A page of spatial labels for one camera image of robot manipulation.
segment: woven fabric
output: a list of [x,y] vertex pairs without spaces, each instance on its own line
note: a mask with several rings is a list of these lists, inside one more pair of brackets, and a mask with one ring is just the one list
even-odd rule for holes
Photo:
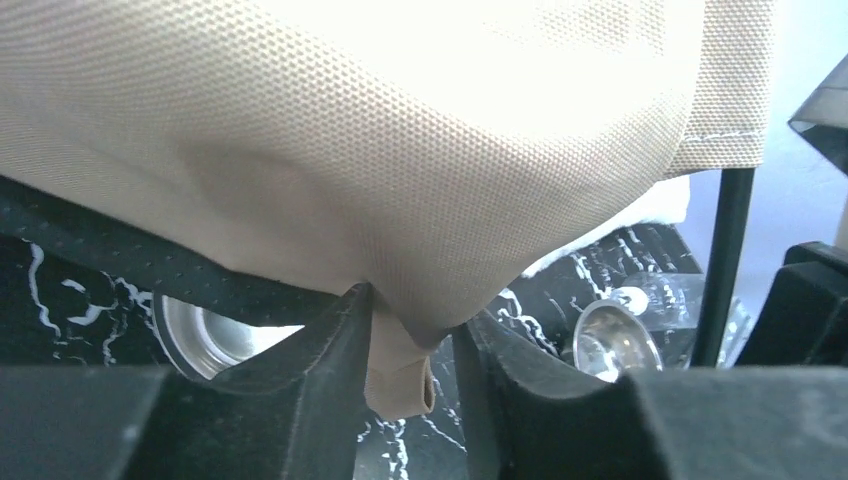
[[0,174],[379,292],[366,397],[659,179],[760,162],[774,0],[6,0]]

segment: stainless steel cup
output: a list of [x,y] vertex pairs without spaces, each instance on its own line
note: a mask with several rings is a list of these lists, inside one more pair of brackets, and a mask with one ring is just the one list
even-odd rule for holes
[[615,300],[591,303],[577,320],[574,366],[614,382],[630,369],[662,370],[657,345],[639,320]]

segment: stainless steel bowl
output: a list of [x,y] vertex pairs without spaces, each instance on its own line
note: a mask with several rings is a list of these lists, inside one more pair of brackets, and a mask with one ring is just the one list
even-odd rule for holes
[[630,369],[662,370],[651,334],[619,302],[590,304],[574,327],[574,366],[601,380],[614,382]]
[[153,296],[153,321],[171,363],[199,381],[211,380],[303,328],[252,327],[164,295]]

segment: stitching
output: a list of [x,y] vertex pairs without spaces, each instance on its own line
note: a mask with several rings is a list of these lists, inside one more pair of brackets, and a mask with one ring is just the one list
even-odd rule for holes
[[739,132],[725,132],[725,133],[711,133],[704,136],[699,135],[688,135],[683,137],[682,143],[699,143],[699,142],[710,142],[713,140],[724,140],[728,138],[743,138],[743,137],[759,137],[765,135],[766,131],[763,130],[750,130],[750,131],[739,131]]

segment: black pole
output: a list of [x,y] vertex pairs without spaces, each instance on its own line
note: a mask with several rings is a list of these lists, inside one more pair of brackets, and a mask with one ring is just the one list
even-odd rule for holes
[[704,301],[690,366],[715,367],[718,362],[736,283],[736,271],[739,269],[739,257],[742,254],[753,186],[753,168],[721,172]]

